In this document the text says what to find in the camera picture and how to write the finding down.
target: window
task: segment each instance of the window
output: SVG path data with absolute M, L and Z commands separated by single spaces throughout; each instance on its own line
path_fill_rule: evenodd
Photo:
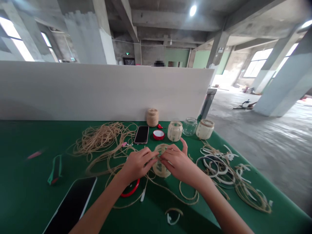
M 286 57 L 285 57 L 285 58 L 283 59 L 283 61 L 280 63 L 279 67 L 276 69 L 276 72 L 275 72 L 273 78 L 276 77 L 277 73 L 280 71 L 280 69 L 281 69 L 281 68 L 283 67 L 283 65 L 286 63 L 286 61 L 287 61 L 287 59 L 289 58 L 289 56 L 292 55 L 293 51 L 296 49 L 296 47 L 297 47 L 298 44 L 299 44 L 299 43 L 294 44 L 294 45 L 291 47 L 291 49 L 288 51 L 288 53 L 286 54 Z
M 257 77 L 272 50 L 273 49 L 266 49 L 256 52 L 244 74 L 244 77 Z
M 43 32 L 41 32 L 41 35 L 43 36 L 43 39 L 45 40 L 46 45 L 49 47 L 49 50 L 50 50 L 55 62 L 59 62 L 58 58 L 56 57 L 56 54 L 54 53 L 54 50 L 52 49 L 52 45 L 51 45 L 47 35 Z
M 16 31 L 13 23 L 10 20 L 0 17 L 0 24 L 6 34 L 11 38 L 17 49 L 19 50 L 20 54 L 24 58 L 25 61 L 34 62 L 32 55 L 29 53 L 27 47 L 25 46 L 24 42 L 20 38 L 20 35 Z

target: black phone screen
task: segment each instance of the black phone screen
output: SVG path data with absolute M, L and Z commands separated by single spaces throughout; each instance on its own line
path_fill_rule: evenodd
M 76 180 L 44 231 L 44 234 L 68 234 L 85 212 L 96 177 Z
M 134 143 L 147 143 L 147 138 L 149 136 L 148 126 L 139 126 Z

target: person's right hand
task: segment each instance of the person's right hand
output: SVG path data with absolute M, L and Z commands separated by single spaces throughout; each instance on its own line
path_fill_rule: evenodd
M 180 139 L 183 150 L 181 151 L 175 144 L 169 145 L 160 156 L 161 162 L 175 178 L 198 190 L 201 180 L 207 179 L 208 176 L 187 156 L 188 145 L 183 138 Z

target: finger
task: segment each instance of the finger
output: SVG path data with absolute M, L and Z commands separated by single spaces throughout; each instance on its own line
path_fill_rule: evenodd
M 168 152 L 164 152 L 161 156 L 160 156 L 160 158 L 161 159 L 165 159 L 165 160 L 170 160 L 170 159 L 172 159 L 172 154 L 169 154 Z
M 183 145 L 182 152 L 187 156 L 188 155 L 188 145 L 182 137 L 180 138 L 180 140 L 181 140 L 182 145 Z
M 156 157 L 157 155 L 159 155 L 159 152 L 149 152 L 148 154 L 144 155 L 143 156 L 144 164 L 149 160 L 151 160 L 153 157 Z
M 172 172 L 174 170 L 174 167 L 167 160 L 161 160 L 161 163 L 168 169 L 168 171 Z
M 181 150 L 175 144 L 169 145 L 167 149 L 170 149 L 176 152 L 181 152 Z
M 148 147 L 145 147 L 144 149 L 141 149 L 139 151 L 139 156 L 143 157 L 145 154 L 148 154 L 149 152 L 151 152 L 151 150 Z
M 175 152 L 171 149 L 166 149 L 164 153 L 168 153 L 168 154 L 171 154 L 171 155 L 174 155 Z
M 149 161 L 149 163 L 148 164 L 146 164 L 146 166 L 144 167 L 144 173 L 146 174 L 150 169 L 151 169 L 151 167 L 156 163 L 158 161 L 158 159 L 157 158 L 155 158 L 155 159 L 152 159 L 151 161 Z

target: twine ball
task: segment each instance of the twine ball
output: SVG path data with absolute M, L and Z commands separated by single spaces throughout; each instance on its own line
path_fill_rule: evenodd
M 150 127 L 156 127 L 158 125 L 158 110 L 148 109 L 146 114 L 146 122 Z

